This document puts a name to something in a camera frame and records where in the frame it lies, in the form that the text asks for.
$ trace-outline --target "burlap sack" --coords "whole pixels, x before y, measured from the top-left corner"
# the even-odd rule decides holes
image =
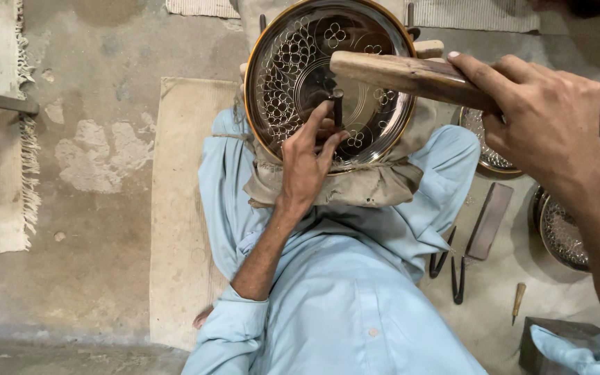
[[[397,144],[375,163],[359,166],[352,172],[329,176],[314,205],[382,207],[412,201],[423,171],[410,164],[408,156],[427,143],[439,125],[436,124],[436,117],[436,102],[418,98],[411,120]],[[257,140],[249,139],[256,160],[244,190],[251,197],[249,203],[253,207],[274,206],[281,191],[282,163],[272,157]]]

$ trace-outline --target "person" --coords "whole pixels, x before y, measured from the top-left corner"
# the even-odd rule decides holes
[[[505,115],[483,114],[488,146],[570,210],[600,301],[600,83],[515,56],[491,66],[457,52],[448,60]],[[183,374],[484,374],[415,285],[419,256],[448,250],[440,233],[471,185],[477,139],[452,125],[435,130],[409,156],[424,172],[410,203],[312,207],[347,137],[330,110],[322,103],[284,141],[274,210],[247,204],[253,155],[244,142],[205,140],[201,197],[213,258],[231,283],[198,317]],[[227,111],[212,130],[248,132]]]

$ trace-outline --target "whetstone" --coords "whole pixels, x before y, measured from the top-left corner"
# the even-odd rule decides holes
[[[467,244],[466,254],[471,258],[485,260],[495,241],[497,230],[511,201],[513,188],[498,182],[492,183],[487,198]]]

